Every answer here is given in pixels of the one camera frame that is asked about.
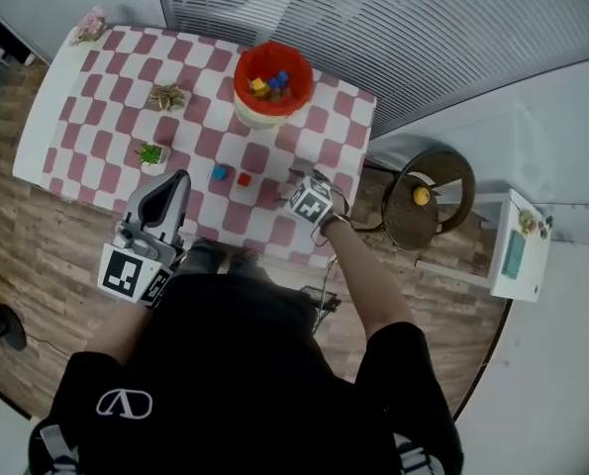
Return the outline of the dark wicker chair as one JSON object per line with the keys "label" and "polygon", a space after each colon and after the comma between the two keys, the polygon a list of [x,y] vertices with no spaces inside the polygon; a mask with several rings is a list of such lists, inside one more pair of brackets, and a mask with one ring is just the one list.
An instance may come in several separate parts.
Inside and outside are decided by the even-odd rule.
{"label": "dark wicker chair", "polygon": [[[380,204],[381,222],[372,228],[360,228],[362,234],[384,232],[398,247],[415,251],[428,247],[438,235],[459,227],[474,204],[476,181],[469,162],[456,150],[440,145],[419,153],[400,170],[366,163],[366,169],[392,176]],[[446,220],[440,219],[436,189],[458,181],[461,187],[456,211]],[[417,206],[412,193],[416,187],[427,187],[431,199],[426,206]]]}

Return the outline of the small flower decoration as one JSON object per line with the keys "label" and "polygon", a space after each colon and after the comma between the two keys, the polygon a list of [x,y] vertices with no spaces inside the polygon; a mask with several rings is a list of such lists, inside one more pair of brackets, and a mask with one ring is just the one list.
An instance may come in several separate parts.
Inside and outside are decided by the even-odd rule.
{"label": "small flower decoration", "polygon": [[520,232],[524,238],[532,234],[538,234],[541,239],[546,240],[553,229],[554,218],[553,215],[549,215],[544,219],[538,218],[530,210],[519,210],[518,222]]}

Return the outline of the white window blinds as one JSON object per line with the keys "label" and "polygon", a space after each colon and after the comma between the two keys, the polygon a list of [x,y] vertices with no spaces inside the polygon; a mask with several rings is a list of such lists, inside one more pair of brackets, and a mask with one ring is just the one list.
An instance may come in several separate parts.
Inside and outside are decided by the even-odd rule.
{"label": "white window blinds", "polygon": [[589,60],[589,0],[161,0],[167,25],[298,49],[373,94],[385,132]]}

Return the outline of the person's left forearm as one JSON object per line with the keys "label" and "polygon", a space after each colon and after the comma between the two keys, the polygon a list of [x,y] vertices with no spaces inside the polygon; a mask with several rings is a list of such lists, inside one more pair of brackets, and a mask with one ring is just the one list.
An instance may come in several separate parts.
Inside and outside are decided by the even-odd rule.
{"label": "person's left forearm", "polygon": [[135,303],[116,303],[85,346],[86,352],[109,355],[125,365],[145,331],[152,311]]}

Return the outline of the person's black shirt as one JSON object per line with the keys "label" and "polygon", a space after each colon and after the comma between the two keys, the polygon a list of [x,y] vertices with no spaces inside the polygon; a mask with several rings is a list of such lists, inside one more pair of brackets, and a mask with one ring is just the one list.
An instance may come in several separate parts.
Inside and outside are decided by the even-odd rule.
{"label": "person's black shirt", "polygon": [[32,433],[31,470],[81,475],[461,475],[424,333],[376,332],[336,376],[294,293],[240,276],[172,279],[121,365],[81,351]]}

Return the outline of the green potted plant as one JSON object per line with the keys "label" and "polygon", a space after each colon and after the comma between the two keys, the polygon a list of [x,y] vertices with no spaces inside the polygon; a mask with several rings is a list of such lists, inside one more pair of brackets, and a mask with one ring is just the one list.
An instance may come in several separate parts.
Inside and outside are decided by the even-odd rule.
{"label": "green potted plant", "polygon": [[142,142],[136,150],[141,170],[147,174],[163,173],[170,156],[170,148],[154,142]]}

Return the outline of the black fan stand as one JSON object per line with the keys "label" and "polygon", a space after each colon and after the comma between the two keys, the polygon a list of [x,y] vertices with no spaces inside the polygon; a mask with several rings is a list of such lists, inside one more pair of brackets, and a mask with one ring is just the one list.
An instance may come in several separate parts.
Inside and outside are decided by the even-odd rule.
{"label": "black fan stand", "polygon": [[0,304],[0,340],[16,351],[22,351],[27,346],[27,336],[20,318],[5,304]]}

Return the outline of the black metal frame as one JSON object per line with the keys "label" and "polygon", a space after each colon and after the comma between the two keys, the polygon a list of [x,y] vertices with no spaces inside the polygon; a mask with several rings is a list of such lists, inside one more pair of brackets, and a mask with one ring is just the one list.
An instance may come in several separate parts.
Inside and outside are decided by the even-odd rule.
{"label": "black metal frame", "polygon": [[312,306],[316,310],[315,322],[312,328],[312,333],[316,333],[320,324],[325,318],[332,313],[335,313],[342,300],[333,292],[328,292],[326,289],[319,289],[312,286],[304,286],[300,292],[305,294],[311,301]]}

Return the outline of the person's shoe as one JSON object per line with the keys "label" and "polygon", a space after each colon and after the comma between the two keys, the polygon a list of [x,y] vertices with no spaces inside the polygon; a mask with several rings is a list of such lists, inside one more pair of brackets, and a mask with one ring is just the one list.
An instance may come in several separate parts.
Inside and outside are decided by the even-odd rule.
{"label": "person's shoe", "polygon": [[262,271],[259,254],[253,250],[243,250],[231,256],[227,273],[257,278],[262,276]]}
{"label": "person's shoe", "polygon": [[226,255],[215,241],[198,237],[186,252],[176,274],[217,274]]}

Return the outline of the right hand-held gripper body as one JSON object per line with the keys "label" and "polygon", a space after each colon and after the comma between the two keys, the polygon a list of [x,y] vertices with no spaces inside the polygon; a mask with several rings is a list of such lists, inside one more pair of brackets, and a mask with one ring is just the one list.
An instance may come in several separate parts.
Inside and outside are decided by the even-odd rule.
{"label": "right hand-held gripper body", "polygon": [[282,204],[289,216],[318,226],[328,215],[346,216],[349,202],[334,184],[304,175]]}

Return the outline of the person's right forearm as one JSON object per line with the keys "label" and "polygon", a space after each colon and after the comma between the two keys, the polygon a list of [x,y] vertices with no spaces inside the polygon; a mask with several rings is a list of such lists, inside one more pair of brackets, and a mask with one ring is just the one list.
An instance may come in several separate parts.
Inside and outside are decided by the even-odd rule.
{"label": "person's right forearm", "polygon": [[328,222],[325,235],[336,254],[367,339],[392,324],[415,322],[393,276],[348,223]]}

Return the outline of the person's left shoe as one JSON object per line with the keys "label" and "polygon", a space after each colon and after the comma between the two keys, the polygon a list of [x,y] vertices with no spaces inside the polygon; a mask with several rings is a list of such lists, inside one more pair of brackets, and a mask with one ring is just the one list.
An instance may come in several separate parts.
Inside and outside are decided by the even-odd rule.
{"label": "person's left shoe", "polygon": [[217,274],[226,255],[215,241],[198,237],[186,252],[176,274]]}

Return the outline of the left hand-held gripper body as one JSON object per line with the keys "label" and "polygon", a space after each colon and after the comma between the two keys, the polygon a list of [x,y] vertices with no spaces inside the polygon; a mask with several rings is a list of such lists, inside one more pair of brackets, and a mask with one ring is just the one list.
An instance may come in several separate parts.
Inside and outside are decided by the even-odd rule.
{"label": "left hand-held gripper body", "polygon": [[152,228],[121,221],[103,246],[97,285],[130,303],[155,306],[184,254],[178,229],[156,236]]}

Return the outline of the red and cream bucket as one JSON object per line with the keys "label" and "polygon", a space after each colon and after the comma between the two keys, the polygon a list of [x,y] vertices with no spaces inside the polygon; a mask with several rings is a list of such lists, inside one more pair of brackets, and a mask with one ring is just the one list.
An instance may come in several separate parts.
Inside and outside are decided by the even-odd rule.
{"label": "red and cream bucket", "polygon": [[[256,78],[267,80],[280,70],[289,74],[293,95],[281,103],[254,98],[248,82]],[[310,101],[313,89],[313,69],[303,54],[294,47],[267,42],[241,54],[234,75],[234,108],[249,127],[271,129],[301,110]]]}

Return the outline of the person's right shoe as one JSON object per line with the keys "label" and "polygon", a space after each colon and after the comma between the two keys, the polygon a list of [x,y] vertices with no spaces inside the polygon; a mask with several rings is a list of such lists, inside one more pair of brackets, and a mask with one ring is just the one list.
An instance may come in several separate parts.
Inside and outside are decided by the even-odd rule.
{"label": "person's right shoe", "polygon": [[257,278],[262,276],[262,271],[259,254],[253,250],[243,250],[231,256],[227,273]]}

